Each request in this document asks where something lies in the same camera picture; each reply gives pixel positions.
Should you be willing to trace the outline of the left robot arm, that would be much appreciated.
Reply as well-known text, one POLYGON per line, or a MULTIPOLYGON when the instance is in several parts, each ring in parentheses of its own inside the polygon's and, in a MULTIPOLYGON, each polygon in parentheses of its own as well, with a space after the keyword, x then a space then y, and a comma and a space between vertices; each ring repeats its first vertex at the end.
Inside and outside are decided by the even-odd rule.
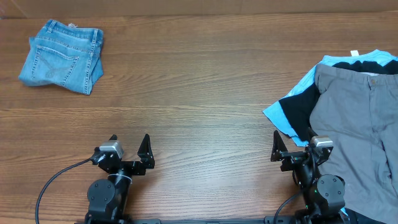
POLYGON ((89 201, 85 223, 132 223, 125 213, 129 189, 135 175, 145 175, 155 167, 150 136, 146 134, 138 149, 139 161, 124 161, 124 150, 117 135, 95 148, 90 161, 108 177, 94 181, 87 191, 89 201))

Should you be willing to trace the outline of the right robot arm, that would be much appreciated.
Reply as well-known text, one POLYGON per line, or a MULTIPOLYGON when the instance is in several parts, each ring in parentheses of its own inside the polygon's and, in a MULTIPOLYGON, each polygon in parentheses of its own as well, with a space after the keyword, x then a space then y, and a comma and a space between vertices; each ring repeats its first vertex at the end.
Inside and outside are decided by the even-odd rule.
POLYGON ((341 211, 345 206, 345 181, 337 175, 321 174, 318 168, 328 160, 333 141, 312 129, 308 135, 310 142, 303 151, 290 152, 279 132, 273 133, 271 161, 281 162, 282 172, 291 171, 300 190, 276 210, 272 223, 279 223, 282 209, 299 196, 303 197, 305 208, 288 217, 289 223, 347 223, 341 211))

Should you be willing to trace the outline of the grey cotton shorts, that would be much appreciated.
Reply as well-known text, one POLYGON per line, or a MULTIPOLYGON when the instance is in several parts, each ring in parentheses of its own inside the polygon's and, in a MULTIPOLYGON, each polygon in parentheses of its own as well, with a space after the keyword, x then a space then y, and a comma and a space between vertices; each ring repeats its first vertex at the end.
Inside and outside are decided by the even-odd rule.
POLYGON ((346 208, 397 223, 397 75, 319 64, 312 129, 333 141, 324 174, 345 180, 346 208))

